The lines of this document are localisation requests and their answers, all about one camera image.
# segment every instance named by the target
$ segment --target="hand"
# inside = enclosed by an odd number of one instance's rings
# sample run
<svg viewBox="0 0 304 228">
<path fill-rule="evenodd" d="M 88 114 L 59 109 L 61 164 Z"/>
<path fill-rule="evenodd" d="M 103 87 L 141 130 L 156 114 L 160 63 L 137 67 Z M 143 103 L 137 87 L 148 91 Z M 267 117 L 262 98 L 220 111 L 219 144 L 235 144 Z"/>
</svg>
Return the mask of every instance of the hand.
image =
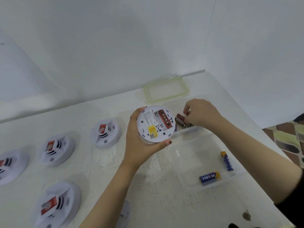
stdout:
<svg viewBox="0 0 304 228">
<path fill-rule="evenodd" d="M 137 171 L 153 154 L 167 147 L 172 143 L 170 139 L 156 143 L 147 144 L 139 135 L 137 129 L 137 118 L 146 107 L 134 111 L 130 117 L 127 129 L 126 151 L 122 165 L 127 165 Z"/>
<path fill-rule="evenodd" d="M 185 123 L 202 126 L 206 129 L 211 129 L 223 119 L 214 105 L 205 99 L 195 98 L 188 101 L 183 112 L 187 115 Z"/>
</svg>

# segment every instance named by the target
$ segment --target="black sleeve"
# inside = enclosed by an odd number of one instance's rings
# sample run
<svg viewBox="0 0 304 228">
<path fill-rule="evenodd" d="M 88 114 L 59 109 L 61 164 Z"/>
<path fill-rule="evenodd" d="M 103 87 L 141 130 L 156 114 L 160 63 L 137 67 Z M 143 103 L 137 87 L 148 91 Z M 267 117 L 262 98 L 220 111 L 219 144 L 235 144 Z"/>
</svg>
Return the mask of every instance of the black sleeve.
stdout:
<svg viewBox="0 0 304 228">
<path fill-rule="evenodd" d="M 303 206 L 304 202 L 304 170 L 302 177 L 293 192 L 281 203 L 275 206 L 289 219 L 296 227 L 304 227 Z"/>
</svg>

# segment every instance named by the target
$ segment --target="yellow sticker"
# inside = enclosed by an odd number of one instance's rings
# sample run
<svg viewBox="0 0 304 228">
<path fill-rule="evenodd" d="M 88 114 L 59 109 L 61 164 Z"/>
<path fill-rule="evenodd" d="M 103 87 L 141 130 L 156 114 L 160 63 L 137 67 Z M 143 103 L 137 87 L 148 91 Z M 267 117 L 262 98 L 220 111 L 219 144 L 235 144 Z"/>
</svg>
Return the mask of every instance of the yellow sticker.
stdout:
<svg viewBox="0 0 304 228">
<path fill-rule="evenodd" d="M 148 127 L 150 138 L 156 138 L 158 136 L 156 127 L 154 125 Z"/>
</svg>

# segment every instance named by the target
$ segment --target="person's left hand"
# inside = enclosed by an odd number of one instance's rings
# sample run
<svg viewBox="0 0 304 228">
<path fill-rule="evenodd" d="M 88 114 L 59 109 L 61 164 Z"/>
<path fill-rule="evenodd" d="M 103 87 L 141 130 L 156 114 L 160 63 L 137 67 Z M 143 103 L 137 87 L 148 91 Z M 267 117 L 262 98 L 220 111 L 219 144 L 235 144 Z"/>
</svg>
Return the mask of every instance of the person's left hand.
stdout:
<svg viewBox="0 0 304 228">
<path fill-rule="evenodd" d="M 127 165 L 135 171 L 137 171 L 149 157 L 172 143 L 170 139 L 167 139 L 156 144 L 147 144 L 140 138 L 137 129 L 137 118 L 145 108 L 146 107 L 141 107 L 134 111 L 130 117 L 127 129 L 126 151 L 122 165 Z"/>
</svg>

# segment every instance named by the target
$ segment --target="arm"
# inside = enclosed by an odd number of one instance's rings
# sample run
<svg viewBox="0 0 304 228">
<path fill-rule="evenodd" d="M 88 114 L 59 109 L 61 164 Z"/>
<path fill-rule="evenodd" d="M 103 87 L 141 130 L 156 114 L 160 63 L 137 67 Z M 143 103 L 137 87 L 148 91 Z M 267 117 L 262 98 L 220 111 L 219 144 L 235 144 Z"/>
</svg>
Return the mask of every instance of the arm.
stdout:
<svg viewBox="0 0 304 228">
<path fill-rule="evenodd" d="M 144 108 L 137 109 L 131 115 L 127 129 L 124 159 L 109 185 L 79 228 L 115 227 L 136 171 L 150 156 L 172 143 L 168 139 L 149 145 L 139 137 L 137 117 Z"/>
<path fill-rule="evenodd" d="M 188 114 L 186 123 L 217 135 L 274 203 L 282 202 L 297 186 L 302 176 L 300 167 L 231 124 L 210 102 L 192 99 L 186 103 L 184 114 Z"/>
</svg>

